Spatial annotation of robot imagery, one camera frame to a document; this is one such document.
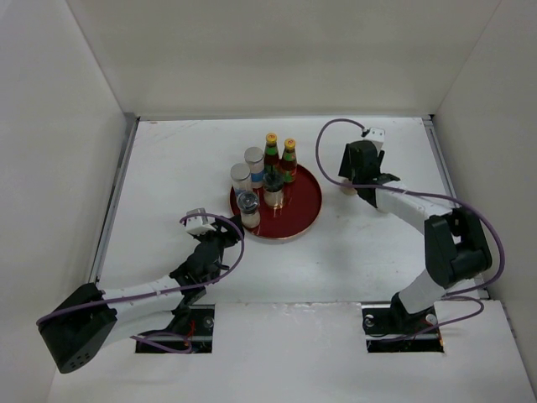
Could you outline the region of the brown spice jar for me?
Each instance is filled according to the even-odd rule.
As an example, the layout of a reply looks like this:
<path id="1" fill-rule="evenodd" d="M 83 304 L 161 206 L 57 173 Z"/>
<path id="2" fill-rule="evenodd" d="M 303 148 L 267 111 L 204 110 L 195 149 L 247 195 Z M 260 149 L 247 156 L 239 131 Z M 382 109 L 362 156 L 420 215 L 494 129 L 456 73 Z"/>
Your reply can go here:
<path id="1" fill-rule="evenodd" d="M 343 194 L 345 194 L 347 196 L 356 196 L 357 195 L 357 190 L 352 187 L 352 183 L 347 178 L 344 178 L 341 183 L 342 183 L 342 185 L 340 186 L 340 191 Z"/>

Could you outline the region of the grinder jar chrome top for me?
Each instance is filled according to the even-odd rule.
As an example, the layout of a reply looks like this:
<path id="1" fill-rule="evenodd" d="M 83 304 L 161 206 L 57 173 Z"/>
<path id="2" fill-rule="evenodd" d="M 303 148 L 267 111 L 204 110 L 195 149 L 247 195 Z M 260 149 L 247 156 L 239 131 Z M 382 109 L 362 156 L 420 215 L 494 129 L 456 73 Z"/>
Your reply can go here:
<path id="1" fill-rule="evenodd" d="M 253 191 L 241 192 L 237 198 L 237 207 L 240 211 L 242 225 L 245 228 L 255 228 L 260 224 L 259 198 L 256 193 Z"/>

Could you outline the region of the green-label sauce bottle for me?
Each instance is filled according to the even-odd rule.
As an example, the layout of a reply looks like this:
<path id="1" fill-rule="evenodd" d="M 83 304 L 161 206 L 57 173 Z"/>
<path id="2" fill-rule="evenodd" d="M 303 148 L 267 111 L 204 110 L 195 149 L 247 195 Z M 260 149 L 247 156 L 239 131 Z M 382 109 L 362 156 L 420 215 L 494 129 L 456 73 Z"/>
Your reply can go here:
<path id="1" fill-rule="evenodd" d="M 284 141 L 284 152 L 279 162 L 280 171 L 285 183 L 293 183 L 297 172 L 296 142 L 294 139 Z"/>
<path id="2" fill-rule="evenodd" d="M 279 149 L 278 137 L 276 133 L 268 133 L 265 137 L 264 148 L 264 171 L 266 174 L 275 172 L 279 169 Z"/>

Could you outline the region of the silver-lid salt jar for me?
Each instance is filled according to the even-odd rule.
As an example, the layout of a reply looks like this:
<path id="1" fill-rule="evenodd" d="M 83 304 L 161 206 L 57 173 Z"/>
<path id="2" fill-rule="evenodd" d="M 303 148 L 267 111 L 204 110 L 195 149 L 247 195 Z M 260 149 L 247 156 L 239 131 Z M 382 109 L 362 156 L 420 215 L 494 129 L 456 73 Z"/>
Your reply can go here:
<path id="1" fill-rule="evenodd" d="M 249 147 L 244 152 L 244 159 L 250 169 L 252 188 L 258 189 L 263 186 L 264 177 L 264 152 L 259 147 Z"/>
<path id="2" fill-rule="evenodd" d="M 252 191 L 251 170 L 246 163 L 237 163 L 230 169 L 232 188 L 235 197 L 239 197 L 245 191 Z"/>

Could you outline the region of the clear grinder jar black top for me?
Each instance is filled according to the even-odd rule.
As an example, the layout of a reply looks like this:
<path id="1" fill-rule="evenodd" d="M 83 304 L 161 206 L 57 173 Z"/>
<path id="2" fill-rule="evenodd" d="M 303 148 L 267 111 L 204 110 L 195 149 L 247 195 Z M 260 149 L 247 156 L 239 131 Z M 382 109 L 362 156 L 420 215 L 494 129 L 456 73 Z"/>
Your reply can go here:
<path id="1" fill-rule="evenodd" d="M 278 209 L 284 205 L 284 178 L 279 172 L 263 177 L 263 199 L 267 206 Z"/>

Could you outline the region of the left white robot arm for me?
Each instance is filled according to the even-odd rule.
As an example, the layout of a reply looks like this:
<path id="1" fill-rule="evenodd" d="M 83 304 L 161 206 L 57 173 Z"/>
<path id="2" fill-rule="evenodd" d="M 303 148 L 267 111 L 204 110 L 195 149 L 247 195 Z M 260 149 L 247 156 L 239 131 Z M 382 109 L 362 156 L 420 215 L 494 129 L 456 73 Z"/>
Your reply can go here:
<path id="1" fill-rule="evenodd" d="M 180 334 L 192 306 L 233 268 L 223 263 L 224 251 L 244 243 L 241 218 L 204 210 L 181 218 L 196 240 L 194 251 L 171 273 L 141 285 L 102 290 L 94 282 L 79 286 L 36 325 L 56 368 L 72 373 L 102 349 L 124 338 L 152 344 L 161 334 Z"/>

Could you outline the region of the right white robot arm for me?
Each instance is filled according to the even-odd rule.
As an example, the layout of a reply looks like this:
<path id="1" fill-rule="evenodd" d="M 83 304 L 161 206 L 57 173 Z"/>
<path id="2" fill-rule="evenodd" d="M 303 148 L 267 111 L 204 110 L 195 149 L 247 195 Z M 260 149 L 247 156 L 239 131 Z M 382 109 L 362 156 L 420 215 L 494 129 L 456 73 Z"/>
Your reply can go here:
<path id="1" fill-rule="evenodd" d="M 489 269 L 492 255 L 476 213 L 412 196 L 397 176 L 381 171 L 383 155 L 369 140 L 347 144 L 339 176 L 369 205 L 394 214 L 424 236 L 425 268 L 392 297 L 387 314 L 395 330 L 408 332 L 452 286 Z"/>

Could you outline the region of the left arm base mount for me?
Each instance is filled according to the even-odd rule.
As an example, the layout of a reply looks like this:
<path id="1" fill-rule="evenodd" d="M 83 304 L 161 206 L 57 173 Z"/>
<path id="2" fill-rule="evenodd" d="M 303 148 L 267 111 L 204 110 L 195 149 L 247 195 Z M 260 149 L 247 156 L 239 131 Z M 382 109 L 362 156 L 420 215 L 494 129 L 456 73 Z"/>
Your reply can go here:
<path id="1" fill-rule="evenodd" d="M 133 337 L 136 353 L 211 353 L 215 306 L 200 304 L 206 291 L 189 292 L 172 311 L 170 324 Z"/>

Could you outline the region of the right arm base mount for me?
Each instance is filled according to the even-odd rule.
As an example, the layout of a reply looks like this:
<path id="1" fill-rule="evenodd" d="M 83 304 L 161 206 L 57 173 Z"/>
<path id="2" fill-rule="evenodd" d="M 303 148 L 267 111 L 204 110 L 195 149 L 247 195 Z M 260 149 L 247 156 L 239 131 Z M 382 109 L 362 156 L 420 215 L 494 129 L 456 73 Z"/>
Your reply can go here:
<path id="1" fill-rule="evenodd" d="M 403 318 L 386 304 L 362 306 L 362 328 L 369 353 L 443 353 L 440 330 L 425 332 L 437 323 L 433 306 Z"/>

